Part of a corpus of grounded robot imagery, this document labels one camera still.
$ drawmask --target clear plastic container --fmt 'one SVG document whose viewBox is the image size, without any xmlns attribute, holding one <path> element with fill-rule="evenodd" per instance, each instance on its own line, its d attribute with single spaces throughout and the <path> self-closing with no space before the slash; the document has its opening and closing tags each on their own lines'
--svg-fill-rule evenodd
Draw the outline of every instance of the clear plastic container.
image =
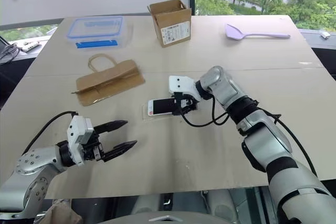
<svg viewBox="0 0 336 224">
<path fill-rule="evenodd" d="M 123 47 L 127 39 L 127 29 L 122 16 L 101 16 L 76 19 L 67 38 L 77 48 Z"/>
</svg>

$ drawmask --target windowsill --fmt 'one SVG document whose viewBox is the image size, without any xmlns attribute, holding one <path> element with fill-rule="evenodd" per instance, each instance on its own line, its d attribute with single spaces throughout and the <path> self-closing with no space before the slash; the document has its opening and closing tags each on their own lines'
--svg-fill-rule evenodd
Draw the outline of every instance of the windowsill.
<svg viewBox="0 0 336 224">
<path fill-rule="evenodd" d="M 336 33 L 329 32 L 330 37 L 324 39 L 319 30 L 299 29 L 311 48 L 336 50 Z"/>
<path fill-rule="evenodd" d="M 8 43 L 10 43 L 10 44 L 16 43 L 18 46 L 22 46 L 24 42 L 30 43 L 30 42 L 33 42 L 33 41 L 38 41 L 40 43 L 39 46 L 33 48 L 32 50 L 30 50 L 28 52 L 20 51 L 18 56 L 16 56 L 13 61 L 36 58 L 50 38 L 51 38 L 51 36 L 41 36 L 41 37 L 35 37 L 35 38 L 19 39 L 19 40 L 9 41 Z M 2 60 L 0 60 L 0 63 L 5 62 L 7 60 L 8 60 L 8 58 L 4 57 Z"/>
</svg>

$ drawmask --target table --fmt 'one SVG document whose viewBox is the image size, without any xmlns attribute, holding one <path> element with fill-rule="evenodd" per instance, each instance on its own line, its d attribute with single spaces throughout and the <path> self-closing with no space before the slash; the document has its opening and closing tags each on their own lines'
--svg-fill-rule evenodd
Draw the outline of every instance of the table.
<svg viewBox="0 0 336 224">
<path fill-rule="evenodd" d="M 196 129 L 179 116 L 148 118 L 149 99 L 166 98 L 169 75 L 198 79 L 210 67 L 221 65 L 265 109 L 283 114 L 309 153 L 320 179 L 335 178 L 333 140 L 336 84 L 306 44 L 288 16 L 192 17 L 192 39 L 161 48 L 151 17 L 127 17 L 133 38 L 123 49 L 79 50 L 66 41 L 72 18 L 54 33 L 0 113 L 0 182 L 11 174 L 16 158 L 40 128 L 55 114 L 77 110 L 93 125 L 128 120 L 121 129 L 102 135 L 108 150 L 118 143 L 138 140 L 134 148 L 109 161 L 71 167 L 51 183 L 48 198 L 127 196 L 172 191 L 250 187 L 267 184 L 264 173 L 254 170 L 241 150 L 242 137 L 229 120 L 222 127 Z M 290 40 L 244 39 L 230 41 L 225 23 L 245 31 L 277 31 Z M 117 61 L 134 59 L 146 83 L 97 104 L 82 107 L 76 79 L 90 73 L 88 58 L 105 52 Z M 107 62 L 97 60 L 101 69 Z M 194 123 L 211 118 L 211 103 L 187 117 Z M 66 139 L 70 118 L 54 122 L 34 147 Z M 306 164 L 291 140 L 295 158 Z"/>
</svg>

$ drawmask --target cable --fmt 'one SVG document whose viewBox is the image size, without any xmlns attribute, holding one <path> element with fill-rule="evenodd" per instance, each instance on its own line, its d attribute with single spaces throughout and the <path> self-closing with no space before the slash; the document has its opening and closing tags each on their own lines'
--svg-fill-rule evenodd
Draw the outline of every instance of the cable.
<svg viewBox="0 0 336 224">
<path fill-rule="evenodd" d="M 218 119 L 221 119 L 221 118 L 222 118 L 223 116 L 225 116 L 227 113 L 224 112 L 224 113 L 221 114 L 220 116 L 214 118 L 214 117 L 215 117 L 215 102 L 216 102 L 216 100 L 215 100 L 215 97 L 214 97 L 214 96 L 212 96 L 212 99 L 213 99 L 213 102 L 212 102 L 212 117 L 213 117 L 213 119 L 212 119 L 210 122 L 205 123 L 205 124 L 193 124 L 193 123 L 191 123 L 191 122 L 185 117 L 185 115 L 184 115 L 184 113 L 183 113 L 183 111 L 182 111 L 182 108 L 181 108 L 179 102 L 177 102 L 177 106 L 178 106 L 179 112 L 180 112 L 182 118 L 184 119 L 184 121 L 185 121 L 187 124 L 189 124 L 190 126 L 192 126 L 192 127 L 200 128 L 200 127 L 208 126 L 208 125 L 210 125 L 210 124 L 212 124 L 212 123 L 215 123 L 216 125 L 223 125 L 224 123 L 226 123 L 226 121 L 228 120 L 229 116 L 227 116 L 227 117 L 224 119 L 224 121 L 223 121 L 222 123 L 217 123 L 216 121 L 217 121 Z"/>
<path fill-rule="evenodd" d="M 308 155 L 308 153 L 306 152 L 306 150 L 303 148 L 303 146 L 301 145 L 300 141 L 297 139 L 297 137 L 294 135 L 294 133 L 289 129 L 289 127 L 287 127 L 284 122 L 282 120 L 279 119 L 279 115 L 274 115 L 271 114 L 270 112 L 268 112 L 267 110 L 264 110 L 262 108 L 260 108 L 261 110 L 263 110 L 266 115 L 272 117 L 273 119 L 276 120 L 276 122 L 279 122 L 279 124 L 288 132 L 288 134 L 294 139 L 295 143 L 299 146 L 300 150 L 302 151 L 303 155 L 305 156 L 308 165 L 311 169 L 311 172 L 314 173 L 315 176 L 317 176 L 316 170 L 313 166 L 312 161 L 310 160 L 310 157 Z"/>
<path fill-rule="evenodd" d="M 203 202 L 204 202 L 206 211 L 208 212 L 208 214 L 211 214 L 211 209 L 209 207 L 208 202 L 206 201 L 206 198 L 205 198 L 204 194 L 205 194 L 205 191 L 201 191 L 201 197 L 203 198 Z"/>
<path fill-rule="evenodd" d="M 0 63 L 0 66 L 13 61 L 19 53 L 20 48 L 18 48 L 16 44 L 5 46 L 5 48 L 0 52 L 0 60 L 2 60 L 7 55 L 12 55 L 12 57 L 8 61 Z"/>
<path fill-rule="evenodd" d="M 212 96 L 212 111 L 211 111 L 212 121 L 214 122 L 214 124 L 216 124 L 216 125 L 218 125 L 218 126 L 221 126 L 221 125 L 223 125 L 224 123 L 227 122 L 227 120 L 229 119 L 229 115 L 227 115 L 227 113 L 225 112 L 224 114 L 222 114 L 222 115 L 227 115 L 227 117 L 224 119 L 224 121 L 221 122 L 221 123 L 218 123 L 218 122 L 217 122 L 218 119 L 215 118 L 215 104 L 216 104 L 216 99 L 215 99 L 214 95 L 211 94 L 211 96 Z"/>
<path fill-rule="evenodd" d="M 29 149 L 31 148 L 31 146 L 36 142 L 36 140 L 41 136 L 41 134 L 43 133 L 43 131 L 56 119 L 58 119 L 59 117 L 61 117 L 62 115 L 65 114 L 71 114 L 71 116 L 73 117 L 74 115 L 78 115 L 78 113 L 76 111 L 65 111 L 62 112 L 56 116 L 54 116 L 52 119 L 50 119 L 44 126 L 43 128 L 36 134 L 36 136 L 33 138 L 33 140 L 31 140 L 31 142 L 27 145 L 26 149 L 24 150 L 24 152 L 22 153 L 22 155 L 24 155 L 25 153 L 27 153 L 29 151 Z"/>
</svg>

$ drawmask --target spatula handle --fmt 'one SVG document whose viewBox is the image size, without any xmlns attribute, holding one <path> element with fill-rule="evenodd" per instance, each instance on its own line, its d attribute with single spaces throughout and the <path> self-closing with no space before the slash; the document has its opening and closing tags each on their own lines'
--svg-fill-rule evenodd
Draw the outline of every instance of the spatula handle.
<svg viewBox="0 0 336 224">
<path fill-rule="evenodd" d="M 268 36 L 274 38 L 282 38 L 282 39 L 289 39 L 289 34 L 277 34 L 277 33 L 253 33 L 253 34 L 246 34 L 245 36 Z"/>
</svg>

